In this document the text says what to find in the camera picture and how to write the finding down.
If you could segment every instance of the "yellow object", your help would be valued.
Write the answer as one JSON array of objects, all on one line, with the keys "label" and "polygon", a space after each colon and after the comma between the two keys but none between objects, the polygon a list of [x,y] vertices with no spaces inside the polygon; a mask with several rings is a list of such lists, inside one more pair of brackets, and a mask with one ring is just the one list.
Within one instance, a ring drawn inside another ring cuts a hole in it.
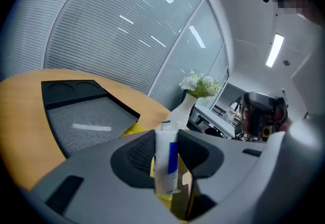
[{"label": "yellow object", "polygon": [[134,123],[128,130],[126,130],[120,137],[125,137],[128,135],[132,135],[135,133],[139,133],[139,132],[143,132],[143,131],[147,131],[147,129],[145,129],[143,126],[141,126],[138,123]]},{"label": "yellow object", "polygon": [[[151,160],[151,168],[150,168],[150,177],[153,177],[154,172],[154,157]],[[171,203],[173,199],[173,195],[163,195],[163,194],[156,194],[156,196],[162,201],[162,203],[168,208],[171,209]]]}]

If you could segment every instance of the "window blind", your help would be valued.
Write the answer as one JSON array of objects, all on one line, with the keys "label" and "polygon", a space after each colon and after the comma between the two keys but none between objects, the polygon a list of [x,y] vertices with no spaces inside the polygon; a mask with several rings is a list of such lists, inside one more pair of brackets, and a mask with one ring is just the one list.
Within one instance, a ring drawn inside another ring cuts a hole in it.
[{"label": "window blind", "polygon": [[65,0],[16,0],[2,34],[2,78],[39,70],[53,21]]},{"label": "window blind", "polygon": [[176,108],[183,90],[179,83],[191,70],[208,75],[219,55],[223,38],[207,0],[194,15],[162,69],[150,97],[169,110]]},{"label": "window blind", "polygon": [[147,93],[202,0],[68,0],[44,68],[87,71]]}]

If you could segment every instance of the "black slot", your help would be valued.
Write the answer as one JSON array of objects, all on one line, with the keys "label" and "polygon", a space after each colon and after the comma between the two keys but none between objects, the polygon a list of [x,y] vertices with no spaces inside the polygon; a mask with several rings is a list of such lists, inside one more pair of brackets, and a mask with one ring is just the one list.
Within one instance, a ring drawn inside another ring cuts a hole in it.
[{"label": "black slot", "polygon": [[194,196],[192,210],[187,220],[192,220],[201,216],[216,205],[217,204],[207,195],[200,195],[199,197]]},{"label": "black slot", "polygon": [[69,175],[45,204],[56,213],[63,215],[83,180],[84,179],[79,176]]},{"label": "black slot", "polygon": [[224,155],[216,146],[178,131],[178,153],[190,171],[193,179],[211,177],[221,167]]},{"label": "black slot", "polygon": [[249,148],[244,149],[242,152],[245,154],[256,156],[256,157],[259,157],[262,153],[261,151],[257,151],[257,150],[249,149]]},{"label": "black slot", "polygon": [[94,80],[42,81],[41,89],[47,121],[49,123],[54,139],[56,140],[65,158],[68,158],[70,155],[61,145],[59,138],[52,127],[51,121],[49,119],[49,110],[79,102],[107,97],[127,113],[131,114],[137,119],[140,118],[140,114],[137,111],[133,110],[118,98],[110,94]]}]

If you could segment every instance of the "round table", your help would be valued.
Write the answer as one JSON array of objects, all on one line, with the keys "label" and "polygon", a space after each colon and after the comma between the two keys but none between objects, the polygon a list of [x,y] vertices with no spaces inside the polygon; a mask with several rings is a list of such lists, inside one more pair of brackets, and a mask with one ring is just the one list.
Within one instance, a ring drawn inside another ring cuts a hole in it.
[{"label": "round table", "polygon": [[17,185],[31,189],[65,161],[48,124],[41,81],[95,80],[140,113],[139,124],[154,129],[170,113],[143,93],[86,72],[48,69],[22,73],[0,83],[0,155]]}]

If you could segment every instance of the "flower vase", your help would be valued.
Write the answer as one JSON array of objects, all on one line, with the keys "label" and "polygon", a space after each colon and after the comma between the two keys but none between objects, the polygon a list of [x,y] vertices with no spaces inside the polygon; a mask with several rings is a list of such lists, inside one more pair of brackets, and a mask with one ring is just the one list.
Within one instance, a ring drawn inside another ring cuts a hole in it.
[{"label": "flower vase", "polygon": [[171,126],[176,129],[185,129],[189,114],[197,101],[197,98],[187,93],[183,102],[171,112],[167,119],[171,121]]}]

